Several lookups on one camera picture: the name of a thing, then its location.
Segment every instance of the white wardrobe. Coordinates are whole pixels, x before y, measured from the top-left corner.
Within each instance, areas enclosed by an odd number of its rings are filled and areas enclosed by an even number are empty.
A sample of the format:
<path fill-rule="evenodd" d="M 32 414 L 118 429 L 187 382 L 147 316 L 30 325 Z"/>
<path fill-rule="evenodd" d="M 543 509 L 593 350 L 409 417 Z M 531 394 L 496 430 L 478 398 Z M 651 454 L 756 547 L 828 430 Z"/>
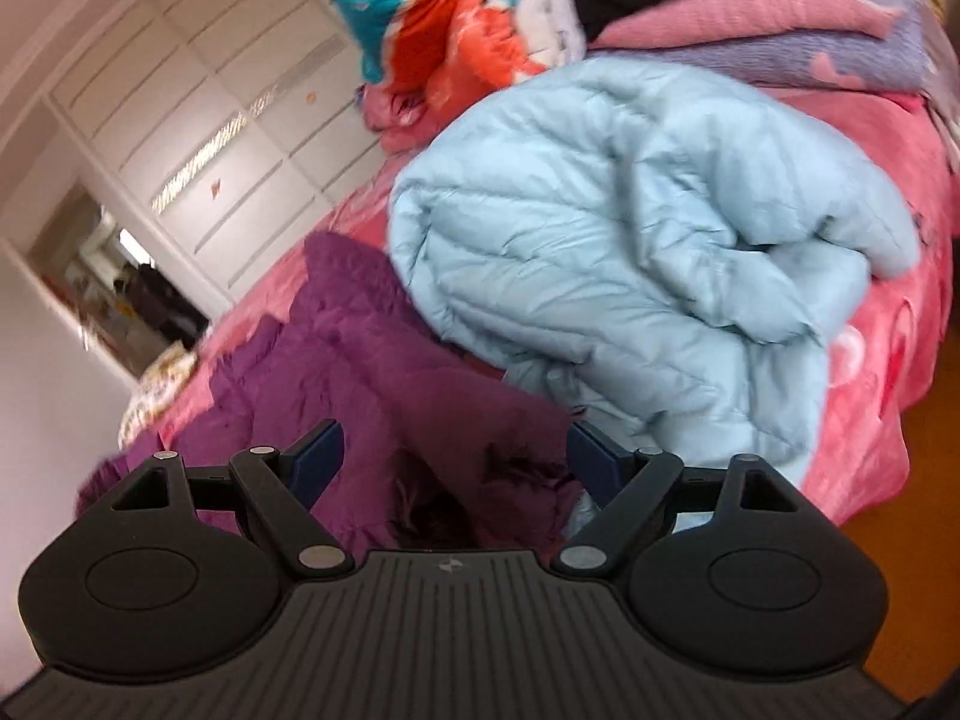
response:
<path fill-rule="evenodd" d="M 53 103 L 236 300 L 383 162 L 359 52 L 315 0 L 144 0 Z"/>

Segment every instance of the orange floor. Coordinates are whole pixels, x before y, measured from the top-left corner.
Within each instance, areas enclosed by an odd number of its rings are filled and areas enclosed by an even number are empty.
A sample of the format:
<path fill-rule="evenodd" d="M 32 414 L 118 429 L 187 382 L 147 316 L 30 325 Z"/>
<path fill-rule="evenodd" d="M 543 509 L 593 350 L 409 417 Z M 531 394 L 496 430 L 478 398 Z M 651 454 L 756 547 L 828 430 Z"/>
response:
<path fill-rule="evenodd" d="M 844 528 L 887 578 L 890 614 L 867 666 L 902 699 L 960 665 L 960 329 L 930 395 L 904 415 L 910 481 Z"/>

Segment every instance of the person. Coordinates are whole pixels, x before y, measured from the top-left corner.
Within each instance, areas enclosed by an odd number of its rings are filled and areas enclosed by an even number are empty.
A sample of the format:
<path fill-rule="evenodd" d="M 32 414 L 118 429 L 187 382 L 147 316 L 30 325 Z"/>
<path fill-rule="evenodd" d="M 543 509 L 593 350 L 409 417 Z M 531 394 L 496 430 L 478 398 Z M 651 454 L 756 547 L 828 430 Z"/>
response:
<path fill-rule="evenodd" d="M 180 341 L 187 350 L 195 346 L 209 324 L 166 276 L 149 264 L 127 263 L 113 281 L 113 289 L 152 329 L 170 343 Z"/>

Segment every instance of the quilted fabric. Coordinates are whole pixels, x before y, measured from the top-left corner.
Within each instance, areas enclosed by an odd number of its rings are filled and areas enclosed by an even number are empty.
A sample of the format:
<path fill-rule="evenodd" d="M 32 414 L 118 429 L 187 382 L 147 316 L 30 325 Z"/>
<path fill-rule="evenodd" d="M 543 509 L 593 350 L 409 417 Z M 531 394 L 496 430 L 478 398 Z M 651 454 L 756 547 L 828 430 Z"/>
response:
<path fill-rule="evenodd" d="M 827 345 L 919 259 L 894 184 L 827 124 L 600 57 L 482 101 L 398 177 L 392 261 L 435 332 L 623 445 L 755 452 L 800 483 Z"/>

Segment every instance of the metal screw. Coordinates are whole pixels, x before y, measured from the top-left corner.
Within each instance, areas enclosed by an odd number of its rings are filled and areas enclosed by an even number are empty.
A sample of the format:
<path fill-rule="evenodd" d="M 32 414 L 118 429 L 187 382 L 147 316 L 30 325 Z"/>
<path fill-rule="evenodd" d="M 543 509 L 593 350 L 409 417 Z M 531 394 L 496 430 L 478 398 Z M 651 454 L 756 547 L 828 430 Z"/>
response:
<path fill-rule="evenodd" d="M 302 550 L 298 559 L 307 568 L 336 568 L 347 561 L 347 553 L 339 547 L 314 544 Z"/>
<path fill-rule="evenodd" d="M 560 552 L 560 562 L 568 568 L 592 571 L 607 562 L 607 553 L 588 544 L 568 547 Z"/>

